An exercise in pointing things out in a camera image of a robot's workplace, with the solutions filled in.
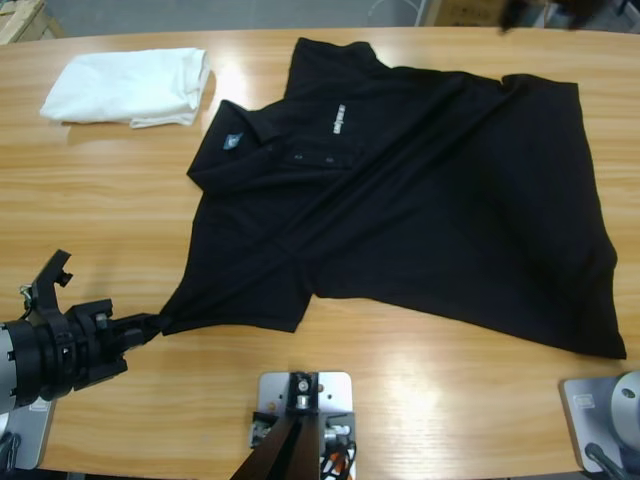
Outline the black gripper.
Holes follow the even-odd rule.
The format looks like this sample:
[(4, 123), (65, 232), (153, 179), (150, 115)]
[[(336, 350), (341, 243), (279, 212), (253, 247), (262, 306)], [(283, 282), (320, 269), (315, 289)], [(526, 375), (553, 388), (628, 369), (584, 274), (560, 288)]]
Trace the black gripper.
[[(9, 323), (9, 362), (15, 367), (16, 400), (41, 397), (54, 400), (114, 378), (127, 371), (124, 355), (110, 342), (113, 331), (123, 332), (122, 349), (131, 350), (153, 340), (164, 329), (164, 317), (138, 313), (110, 319), (109, 299), (83, 303), (36, 324), (26, 319)], [(99, 327), (98, 316), (109, 320)]]
[[(499, 28), (503, 33), (516, 28), (530, 6), (537, 1), (509, 0), (502, 7), (499, 17)], [(599, 0), (558, 0), (542, 1), (542, 4), (557, 5), (569, 17), (567, 29), (575, 31), (583, 28), (589, 20), (600, 11)]]

